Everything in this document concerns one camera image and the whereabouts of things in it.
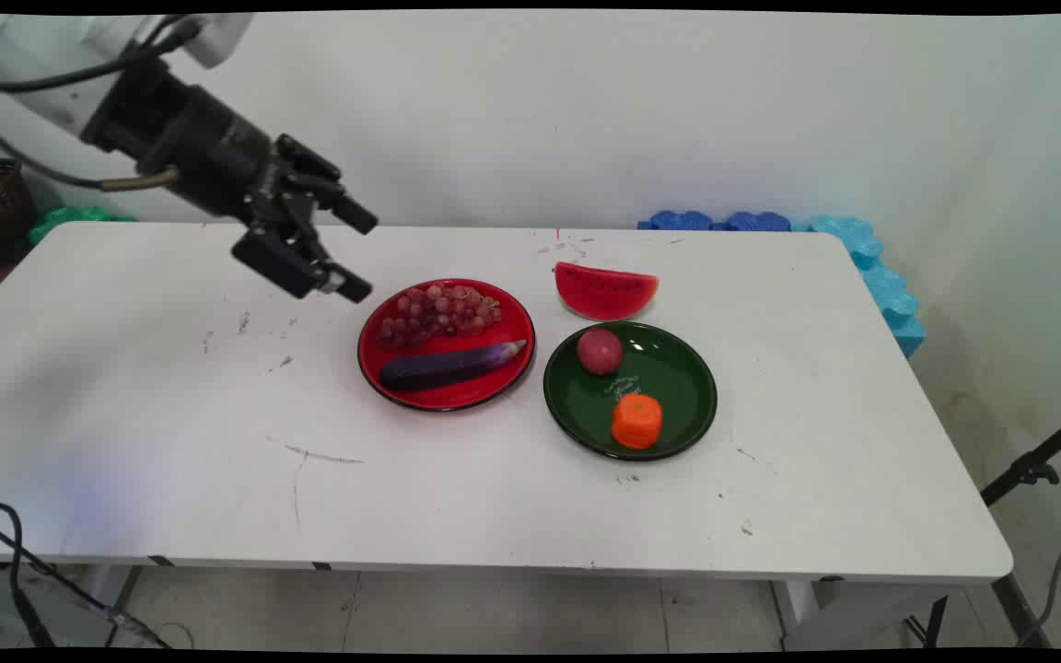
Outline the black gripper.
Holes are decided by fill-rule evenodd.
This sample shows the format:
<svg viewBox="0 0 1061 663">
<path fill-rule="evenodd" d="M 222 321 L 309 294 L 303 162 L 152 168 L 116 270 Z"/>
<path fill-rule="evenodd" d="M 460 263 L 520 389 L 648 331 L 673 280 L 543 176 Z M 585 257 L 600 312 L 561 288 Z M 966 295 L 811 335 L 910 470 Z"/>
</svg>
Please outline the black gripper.
<svg viewBox="0 0 1061 663">
<path fill-rule="evenodd" d="M 169 189 L 209 215 L 248 224 L 254 214 L 277 219 L 276 200 L 312 200 L 369 234 L 377 215 L 342 184 L 342 171 L 289 134 L 269 134 L 198 87 L 177 78 L 164 60 L 134 64 L 115 80 L 89 118 L 81 139 L 134 160 L 140 176 L 176 169 Z M 253 227 L 236 240 L 233 259 L 291 297 L 337 295 L 359 303 L 373 285 L 333 259 L 321 240 L 321 224 L 290 230 Z"/>
</svg>

